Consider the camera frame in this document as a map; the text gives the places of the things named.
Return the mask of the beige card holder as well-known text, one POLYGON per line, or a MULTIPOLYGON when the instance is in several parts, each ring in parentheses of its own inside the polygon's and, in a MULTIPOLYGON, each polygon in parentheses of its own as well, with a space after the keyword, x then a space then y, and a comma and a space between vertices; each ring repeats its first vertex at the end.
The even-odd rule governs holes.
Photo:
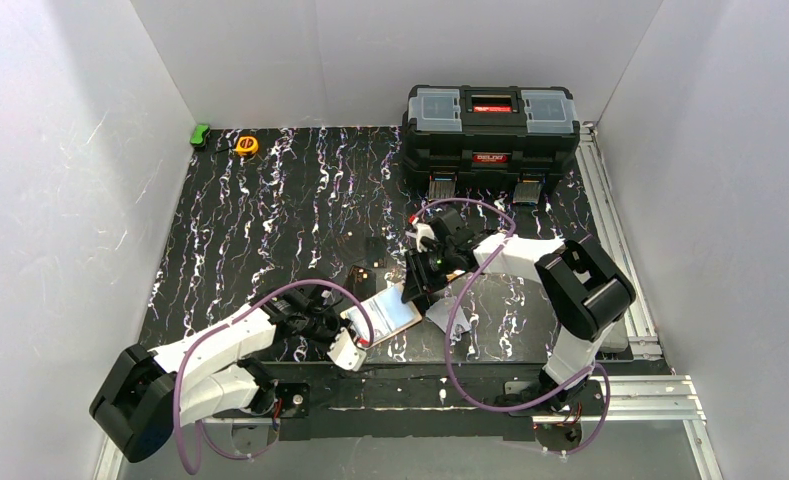
POLYGON ((402 302, 403 283, 394 284, 361 302, 373 328, 373 339, 364 316, 356 306, 343 311, 340 316, 356 334, 362 347, 372 347, 396 336, 422 320, 422 314, 413 302, 402 302))

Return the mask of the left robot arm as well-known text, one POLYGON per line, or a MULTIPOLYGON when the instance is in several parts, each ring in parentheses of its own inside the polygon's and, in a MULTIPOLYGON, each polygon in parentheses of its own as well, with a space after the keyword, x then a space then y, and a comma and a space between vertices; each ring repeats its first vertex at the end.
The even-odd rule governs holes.
POLYGON ((350 298, 327 280, 301 280, 246 304, 224 320, 171 344, 124 349, 89 414, 131 463, 143 461, 187 425, 241 410, 270 420, 302 416, 307 387, 283 384, 254 359, 280 340, 327 347, 350 339, 336 305, 350 298))

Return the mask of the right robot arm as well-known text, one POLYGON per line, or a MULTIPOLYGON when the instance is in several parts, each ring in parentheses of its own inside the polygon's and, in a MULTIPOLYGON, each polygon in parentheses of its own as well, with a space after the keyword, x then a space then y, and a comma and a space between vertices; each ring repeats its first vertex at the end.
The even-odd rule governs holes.
POLYGON ((409 219, 415 245, 406 253, 404 303, 443 290, 464 273, 505 274, 542 285, 560 325, 537 383, 517 405, 499 401, 497 412, 550 402, 564 405, 595 368, 603 341, 636 301, 632 282, 592 236, 579 240, 522 238, 512 231, 471 229, 448 208, 429 221, 409 219))

